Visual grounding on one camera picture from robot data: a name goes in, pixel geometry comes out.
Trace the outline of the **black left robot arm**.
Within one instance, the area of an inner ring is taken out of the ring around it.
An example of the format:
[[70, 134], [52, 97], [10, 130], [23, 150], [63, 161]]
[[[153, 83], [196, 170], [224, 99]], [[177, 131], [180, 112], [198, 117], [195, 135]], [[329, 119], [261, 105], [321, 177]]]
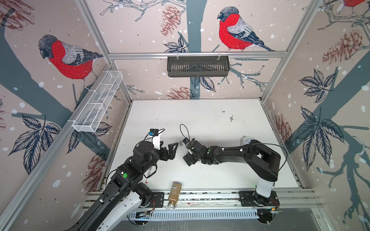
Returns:
[[149, 205], [152, 191], [142, 182], [145, 173], [160, 160], [173, 160], [177, 147], [178, 143], [158, 149], [149, 141], [138, 144], [133, 155], [116, 169], [99, 198], [70, 230], [111, 231], [132, 211]]

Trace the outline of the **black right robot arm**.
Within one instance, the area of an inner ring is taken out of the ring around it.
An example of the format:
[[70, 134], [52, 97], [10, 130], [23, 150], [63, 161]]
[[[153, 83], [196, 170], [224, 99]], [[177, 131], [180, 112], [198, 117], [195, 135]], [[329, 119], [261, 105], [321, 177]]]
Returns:
[[274, 183], [278, 179], [281, 155], [265, 143], [251, 140], [249, 144], [235, 147], [206, 147], [192, 139], [186, 144], [187, 152], [183, 159], [188, 166], [201, 162], [206, 165], [221, 163], [248, 164], [258, 175], [255, 193], [263, 198], [272, 194]]

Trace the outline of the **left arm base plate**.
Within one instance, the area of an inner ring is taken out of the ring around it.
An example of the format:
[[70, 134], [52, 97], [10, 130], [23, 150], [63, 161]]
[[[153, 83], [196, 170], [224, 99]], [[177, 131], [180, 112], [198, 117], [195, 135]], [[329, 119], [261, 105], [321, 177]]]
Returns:
[[163, 208], [164, 206], [164, 192], [152, 192], [151, 197], [145, 201], [142, 208]]

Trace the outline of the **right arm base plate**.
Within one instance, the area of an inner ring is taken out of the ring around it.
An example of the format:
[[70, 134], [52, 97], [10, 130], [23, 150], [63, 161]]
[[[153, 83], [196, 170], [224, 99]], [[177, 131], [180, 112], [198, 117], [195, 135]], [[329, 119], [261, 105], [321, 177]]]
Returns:
[[279, 207], [280, 203], [275, 191], [270, 197], [263, 197], [256, 191], [239, 191], [239, 201], [242, 207]]

